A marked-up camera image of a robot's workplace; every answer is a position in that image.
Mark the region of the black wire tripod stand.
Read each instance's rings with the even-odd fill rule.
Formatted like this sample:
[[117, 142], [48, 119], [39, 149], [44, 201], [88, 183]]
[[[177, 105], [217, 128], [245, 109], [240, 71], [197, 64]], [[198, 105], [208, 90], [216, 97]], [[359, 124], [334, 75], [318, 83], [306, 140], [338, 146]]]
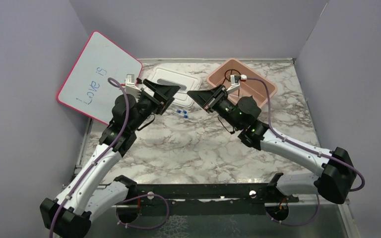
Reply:
[[241, 75], [241, 73], [236, 69], [228, 69], [224, 72], [224, 81], [229, 81], [231, 79], [231, 75]]

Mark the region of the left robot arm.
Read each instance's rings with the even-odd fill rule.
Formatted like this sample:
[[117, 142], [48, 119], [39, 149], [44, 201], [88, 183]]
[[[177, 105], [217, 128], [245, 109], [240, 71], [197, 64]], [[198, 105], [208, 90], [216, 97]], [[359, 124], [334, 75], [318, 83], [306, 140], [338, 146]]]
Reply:
[[136, 183], [130, 179], [111, 182], [97, 191], [109, 170], [126, 154], [136, 140], [136, 131], [151, 115], [162, 115], [180, 90], [177, 85], [162, 85], [143, 80], [153, 93], [135, 85], [135, 79], [124, 84], [109, 77], [108, 83], [121, 90], [115, 100], [113, 117], [103, 131], [85, 167], [55, 199], [46, 198], [40, 205], [49, 237], [83, 238], [92, 222], [117, 203], [131, 203], [136, 197]]

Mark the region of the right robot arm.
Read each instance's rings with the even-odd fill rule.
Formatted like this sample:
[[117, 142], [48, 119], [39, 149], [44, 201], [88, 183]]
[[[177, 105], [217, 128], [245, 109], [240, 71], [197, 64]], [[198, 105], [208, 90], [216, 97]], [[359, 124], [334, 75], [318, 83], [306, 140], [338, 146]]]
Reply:
[[343, 204], [357, 176], [349, 153], [340, 147], [318, 148], [279, 133], [257, 117], [261, 109], [252, 97], [242, 97], [236, 104], [228, 99], [224, 86], [187, 94], [205, 111], [216, 112], [250, 148], [270, 152], [309, 170], [307, 174], [282, 175], [266, 189], [274, 202], [286, 195], [317, 194], [335, 204]]

